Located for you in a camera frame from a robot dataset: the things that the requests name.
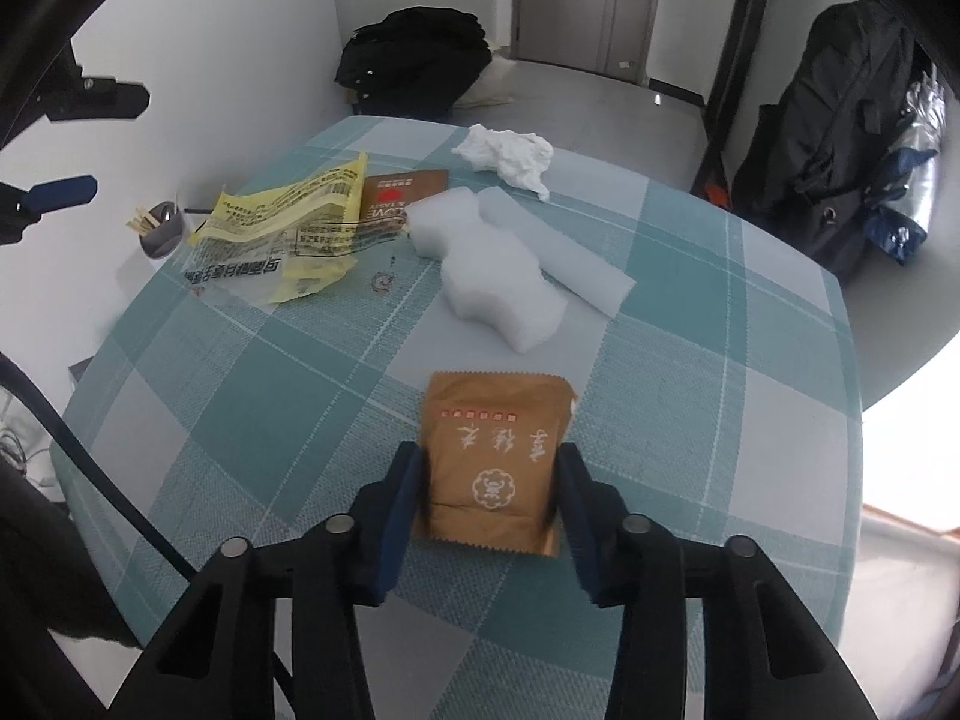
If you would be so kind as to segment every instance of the white logo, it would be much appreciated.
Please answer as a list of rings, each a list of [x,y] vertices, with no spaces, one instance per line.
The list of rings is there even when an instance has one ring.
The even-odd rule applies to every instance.
[[[546,454],[546,447],[544,442],[549,439],[550,434],[541,428],[532,434],[531,439],[534,440],[533,449],[530,450],[530,459],[536,462],[536,459],[543,457]]]
[[[497,428],[493,431],[493,449],[507,453],[514,448],[514,431],[510,428]]]
[[[468,446],[473,446],[477,443],[477,434],[480,432],[480,428],[475,428],[470,425],[470,427],[457,428],[457,430],[464,434],[460,440],[461,449],[466,449]]]
[[[485,509],[501,509],[516,494],[514,477],[500,469],[480,471],[473,480],[473,499]]]

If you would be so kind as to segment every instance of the black cable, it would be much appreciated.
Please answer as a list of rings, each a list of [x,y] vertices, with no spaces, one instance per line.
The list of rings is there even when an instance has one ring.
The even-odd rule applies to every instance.
[[[20,437],[10,428],[0,428],[0,458],[3,458],[17,473],[27,473],[27,453],[23,451]]]
[[[69,426],[62,417],[56,412],[56,409],[50,405],[42,392],[37,389],[30,378],[3,352],[0,352],[0,388],[6,389],[13,397],[22,403],[27,410],[32,413],[37,421],[43,426],[43,429],[50,434],[54,443],[64,450],[64,454],[70,458],[70,461],[77,466],[78,471],[83,474],[93,487],[97,488],[100,495],[107,499],[107,502],[117,509],[117,512],[123,515],[128,523],[136,528],[147,543],[157,552],[160,552],[167,562],[170,563],[176,573],[179,573],[186,581],[192,580],[197,575],[197,570],[190,565],[189,560],[181,555],[167,539],[152,525],[150,520],[141,514],[140,509],[133,506],[126,495],[114,485],[112,479],[90,457],[86,448],[80,443]],[[287,667],[274,654],[274,679],[286,696],[290,706],[294,704],[294,680],[287,671]]]

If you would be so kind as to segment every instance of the blue gripper pad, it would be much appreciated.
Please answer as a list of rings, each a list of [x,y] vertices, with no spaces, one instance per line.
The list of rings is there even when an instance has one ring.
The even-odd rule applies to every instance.
[[[594,604],[608,605],[618,583],[616,533],[627,507],[615,487],[594,482],[573,443],[557,449],[554,482],[580,586]]]
[[[360,526],[352,565],[353,603],[377,607],[400,579],[424,480],[424,452],[402,442],[379,482],[360,488],[350,515]]]
[[[97,194],[97,179],[92,175],[61,178],[37,184],[20,199],[20,204],[35,214],[49,214],[74,205],[85,205]]]

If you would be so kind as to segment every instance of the white foam sheet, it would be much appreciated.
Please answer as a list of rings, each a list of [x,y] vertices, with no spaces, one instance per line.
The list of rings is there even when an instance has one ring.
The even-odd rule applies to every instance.
[[[541,175],[550,167],[553,146],[533,132],[497,131],[474,124],[464,141],[452,151],[474,170],[496,170],[510,186],[535,191],[544,202],[550,199]]]
[[[541,269],[608,317],[619,313],[637,283],[634,279],[535,217],[499,187],[480,191],[477,199],[481,218],[514,232],[534,253]]]

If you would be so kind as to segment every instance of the screw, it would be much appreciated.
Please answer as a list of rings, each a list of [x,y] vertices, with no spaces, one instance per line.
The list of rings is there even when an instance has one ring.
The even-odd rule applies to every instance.
[[[757,543],[750,536],[734,536],[727,544],[738,557],[753,557],[757,553]]]
[[[627,533],[650,533],[654,524],[643,514],[629,514],[623,518],[622,526]]]
[[[356,522],[349,514],[334,514],[326,521],[328,533],[349,533]]]
[[[234,536],[220,545],[220,554],[224,557],[240,557],[247,550],[246,538]]]

